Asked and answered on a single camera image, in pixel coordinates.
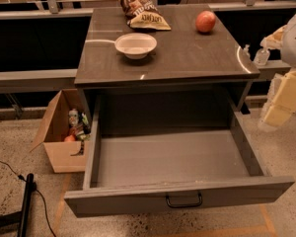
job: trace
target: drawer handle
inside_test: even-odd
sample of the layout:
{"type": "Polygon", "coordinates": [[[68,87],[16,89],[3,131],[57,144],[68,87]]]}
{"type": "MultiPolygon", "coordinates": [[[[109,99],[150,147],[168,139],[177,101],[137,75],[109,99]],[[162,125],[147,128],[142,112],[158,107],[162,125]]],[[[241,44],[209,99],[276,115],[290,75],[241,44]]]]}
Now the drawer handle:
{"type": "Polygon", "coordinates": [[[196,203],[187,203],[187,204],[172,204],[170,202],[169,196],[166,196],[167,205],[170,208],[191,208],[191,207],[199,207],[201,206],[203,200],[201,194],[198,194],[198,202],[196,203]]]}

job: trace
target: snack bag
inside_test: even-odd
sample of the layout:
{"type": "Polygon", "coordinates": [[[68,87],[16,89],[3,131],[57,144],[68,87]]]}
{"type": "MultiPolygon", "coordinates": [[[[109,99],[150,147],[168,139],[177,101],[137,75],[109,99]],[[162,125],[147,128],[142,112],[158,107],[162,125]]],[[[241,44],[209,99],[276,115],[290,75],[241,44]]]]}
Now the snack bag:
{"type": "Polygon", "coordinates": [[[118,0],[131,28],[170,30],[151,0],[118,0]]]}

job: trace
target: bowl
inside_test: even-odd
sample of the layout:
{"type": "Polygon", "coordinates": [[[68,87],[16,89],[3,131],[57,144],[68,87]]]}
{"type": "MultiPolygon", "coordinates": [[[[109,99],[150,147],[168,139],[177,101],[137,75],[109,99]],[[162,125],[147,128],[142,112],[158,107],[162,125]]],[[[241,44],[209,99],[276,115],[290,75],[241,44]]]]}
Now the bowl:
{"type": "Polygon", "coordinates": [[[124,35],[115,41],[116,49],[130,59],[144,58],[156,46],[155,38],[139,33],[124,35]]]}

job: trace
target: concrete floor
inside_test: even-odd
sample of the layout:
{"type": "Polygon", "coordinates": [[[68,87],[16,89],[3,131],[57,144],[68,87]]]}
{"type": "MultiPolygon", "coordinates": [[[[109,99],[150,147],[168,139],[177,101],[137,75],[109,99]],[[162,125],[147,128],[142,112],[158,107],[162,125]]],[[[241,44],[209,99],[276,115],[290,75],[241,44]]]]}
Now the concrete floor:
{"type": "MultiPolygon", "coordinates": [[[[251,111],[245,125],[270,173],[293,176],[296,181],[296,115],[280,130],[264,133],[257,129],[260,109],[251,111]]],[[[54,174],[42,146],[29,152],[39,123],[35,116],[14,120],[0,112],[0,160],[24,176],[35,174],[57,236],[296,237],[296,183],[270,204],[76,218],[63,196],[68,190],[81,189],[83,174],[54,174]]],[[[21,209],[24,186],[0,164],[0,215],[21,209]]],[[[17,228],[16,224],[0,228],[0,236],[16,236],[17,228]]],[[[33,194],[27,236],[52,236],[37,193],[33,194]]]]}

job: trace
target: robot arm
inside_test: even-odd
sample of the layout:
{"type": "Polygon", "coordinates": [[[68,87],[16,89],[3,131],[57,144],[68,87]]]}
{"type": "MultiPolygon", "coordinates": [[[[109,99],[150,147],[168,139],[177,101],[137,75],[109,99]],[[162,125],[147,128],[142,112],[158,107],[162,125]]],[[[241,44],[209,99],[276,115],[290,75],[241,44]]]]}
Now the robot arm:
{"type": "Polygon", "coordinates": [[[267,102],[261,111],[259,128],[277,130],[296,112],[296,14],[286,26],[265,38],[261,45],[280,49],[281,59],[293,69],[276,75],[270,84],[267,102]]]}

